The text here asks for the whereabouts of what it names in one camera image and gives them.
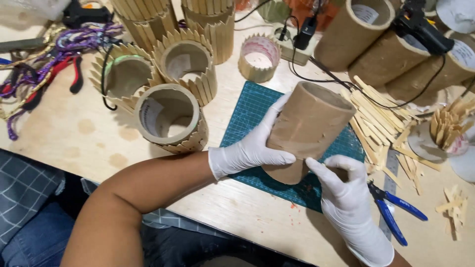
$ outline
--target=white latex glove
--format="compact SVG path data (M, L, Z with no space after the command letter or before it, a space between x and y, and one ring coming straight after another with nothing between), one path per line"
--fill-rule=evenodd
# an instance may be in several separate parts
M216 180L264 164L284 165L295 162L295 156L291 153L266 147L272 126L290 94L281 96L269 108L261 123L241 141L228 147L209 148L208 162Z
M322 184L323 214L341 234L350 251L369 267L391 264L394 248L371 218L364 164L342 155L326 159L326 166L348 172L349 181L344 183L318 161L307 158L305 163Z

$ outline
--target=blue pliers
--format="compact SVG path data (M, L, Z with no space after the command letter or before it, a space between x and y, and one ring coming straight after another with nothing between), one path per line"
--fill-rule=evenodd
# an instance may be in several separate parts
M427 216L424 215L420 210L416 209L416 207L405 202L404 200L396 197L395 195L387 191L383 191L379 189L376 185L374 185L373 181L368 182L368 188L370 189L371 195L373 195L374 197L374 201L376 202L376 205L378 205L378 208L380 209L381 215L383 216L384 220L386 221L386 224L388 225L389 229L391 230L396 240L401 245L407 246L408 242L402 235L401 230L399 230L399 227L396 224L396 221L394 220L394 217L391 215L391 212L389 211L389 208L384 202L384 200L388 200L389 202L400 206L401 208L405 209L410 214L416 216L417 218L423 221L428 220Z

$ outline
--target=person's arm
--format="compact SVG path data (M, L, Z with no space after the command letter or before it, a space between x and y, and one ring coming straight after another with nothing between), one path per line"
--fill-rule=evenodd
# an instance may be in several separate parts
M228 174L263 164L295 162L292 154L266 147L289 96L282 96L262 122L234 145L147 160L103 182L81 209L61 266L142 266L142 214L165 207L180 195Z
M307 158L305 163L322 184L323 214L364 266L411 267L373 222L368 175L363 163L342 155L326 159L325 165L312 158ZM345 170L348 182L343 182L329 168Z

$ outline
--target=wooden work table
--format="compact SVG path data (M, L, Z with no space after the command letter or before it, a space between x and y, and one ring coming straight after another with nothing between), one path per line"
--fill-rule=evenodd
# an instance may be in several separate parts
M182 18L179 1L174 0L177 17ZM225 63L216 66L218 94L203 108L209 126L208 146L219 146L228 122L246 81L239 73L237 62L241 43L253 33L271 33L257 12L236 23L234 52ZM6 41L22 37L4 36ZM100 94L87 79L93 54L84 55L82 63L85 83L77 95L68 88L74 79L69 66L49 86L40 105L16 124L19 139L8 138L6 123L0 123L0 148L18 153L88 179L102 182L117 171L140 161L170 153L143 139L135 130L132 118L126 112L109 111ZM312 63L305 67L295 65L297 72L311 79L329 79ZM337 74L348 80L344 73ZM289 70L283 59L274 77L264 86L280 92L292 90L301 79ZM325 87L339 92L341 85L326 83ZM418 267L472 266L475 262L475 189L445 163L441 172L424 166L421 179L424 190L418 196L411 181L399 168L398 177L403 188L397 195L423 211L429 218L422 222L397 208L395 219L409 246L403 248L394 238L392 243L409 263ZM382 187L383 172L371 176ZM445 203L444 187L458 184L469 196L467 224L463 227L462 241L453 241L446 234L447 218L435 212L434 207ZM379 223L380 213L372 204L373 219ZM245 185L233 179L203 187L180 198L168 207L180 215L211 225L217 229L251 240L303 261L321 267L358 266L346 248L343 239L332 228L323 214Z

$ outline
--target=green cutting mat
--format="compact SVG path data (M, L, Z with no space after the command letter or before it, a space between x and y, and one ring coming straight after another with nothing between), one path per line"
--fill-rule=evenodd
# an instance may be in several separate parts
M247 81L234 108L220 147L230 146L244 138L259 124L269 107L281 95L280 92ZM330 145L319 162L323 162L335 154L364 161L363 147L349 125ZM296 185L287 185L272 179L261 167L248 169L229 175L229 177L285 200L322 212L320 207L322 189L318 178L313 173L309 173Z

